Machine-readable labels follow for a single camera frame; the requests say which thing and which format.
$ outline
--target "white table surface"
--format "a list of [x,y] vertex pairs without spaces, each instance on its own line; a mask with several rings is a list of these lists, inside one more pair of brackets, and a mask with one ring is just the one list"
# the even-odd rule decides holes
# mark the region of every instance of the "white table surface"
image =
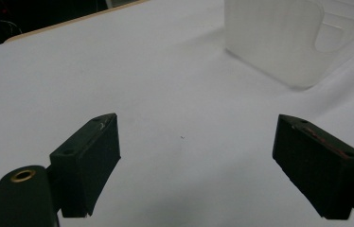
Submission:
[[354,147],[354,58],[291,89],[224,48],[222,0],[151,0],[0,45],[0,179],[118,114],[122,159],[62,226],[354,226],[327,221],[272,159],[278,114]]

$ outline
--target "brass insert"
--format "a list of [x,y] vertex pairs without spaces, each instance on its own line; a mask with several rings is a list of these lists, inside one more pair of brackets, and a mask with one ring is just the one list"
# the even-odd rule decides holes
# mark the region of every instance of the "brass insert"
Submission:
[[12,175],[11,181],[14,183],[21,183],[31,179],[36,174],[36,171],[33,169],[25,169],[22,171],[17,172],[16,174]]

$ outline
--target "screw hole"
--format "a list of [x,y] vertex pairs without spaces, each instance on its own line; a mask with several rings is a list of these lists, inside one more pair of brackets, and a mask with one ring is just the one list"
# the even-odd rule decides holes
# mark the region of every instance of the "screw hole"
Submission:
[[14,183],[21,183],[31,179],[35,174],[36,171],[33,169],[22,170],[12,175],[11,181]]
[[354,157],[354,154],[351,152],[345,152],[345,155],[347,155],[348,157]]

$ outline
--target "white plastic container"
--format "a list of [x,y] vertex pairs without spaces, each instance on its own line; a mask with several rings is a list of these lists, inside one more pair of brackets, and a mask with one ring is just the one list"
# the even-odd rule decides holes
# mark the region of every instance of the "white plastic container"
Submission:
[[225,0],[226,46],[261,71],[310,87],[354,56],[354,0]]

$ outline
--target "translucent plastic bin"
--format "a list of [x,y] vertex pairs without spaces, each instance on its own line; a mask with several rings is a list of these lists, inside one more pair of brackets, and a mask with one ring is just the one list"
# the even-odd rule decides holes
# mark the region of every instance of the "translucent plastic bin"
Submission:
[[227,49],[310,87],[354,56],[354,0],[225,0]]

